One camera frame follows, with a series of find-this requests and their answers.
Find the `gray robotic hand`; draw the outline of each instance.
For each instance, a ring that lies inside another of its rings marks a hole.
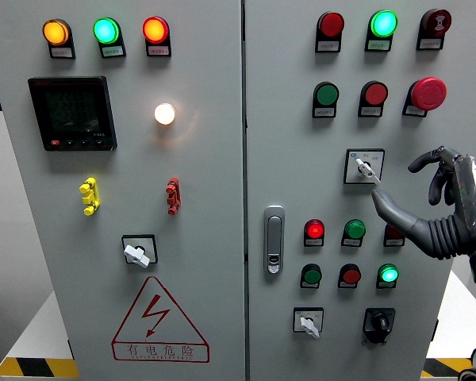
[[[430,184],[428,201],[432,205],[439,203],[444,188],[445,202],[455,204],[453,214],[426,221],[397,206],[382,190],[372,192],[375,209],[379,217],[428,256],[443,260],[467,254],[476,283],[476,157],[439,147],[418,157],[408,169],[416,173],[437,162],[439,168]]]

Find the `yellow terminal block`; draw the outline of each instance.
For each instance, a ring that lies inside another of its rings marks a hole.
[[[93,213],[95,213],[95,210],[97,210],[98,207],[101,205],[101,201],[98,197],[97,192],[97,181],[93,177],[89,177],[79,187],[79,191],[83,193],[83,204],[88,205],[83,211],[83,213],[86,216],[91,216]]]

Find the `digital power meter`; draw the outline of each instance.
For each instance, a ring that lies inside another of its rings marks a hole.
[[[46,151],[117,147],[106,77],[31,78],[29,88]]]

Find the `yellow and black hazard stripe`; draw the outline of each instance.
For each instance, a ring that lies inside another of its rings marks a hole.
[[[79,378],[78,368],[73,359],[29,359],[24,357],[6,357],[0,364],[0,375]]]
[[[469,368],[472,368],[469,359],[426,359],[421,377],[458,377]]]

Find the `white switch knob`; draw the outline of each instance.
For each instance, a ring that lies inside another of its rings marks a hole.
[[[319,339],[319,331],[317,330],[314,322],[311,319],[305,319],[300,317],[301,327],[307,332],[308,335],[312,336],[314,339]]]
[[[381,180],[376,176],[374,170],[370,168],[370,165],[364,163],[361,159],[356,159],[356,163],[358,164],[358,170],[360,173],[362,173],[365,177],[368,177],[376,185],[381,183]]]
[[[142,248],[133,248],[128,244],[124,250],[124,255],[129,261],[139,264],[142,268],[146,268],[150,264],[150,258],[144,254]]]

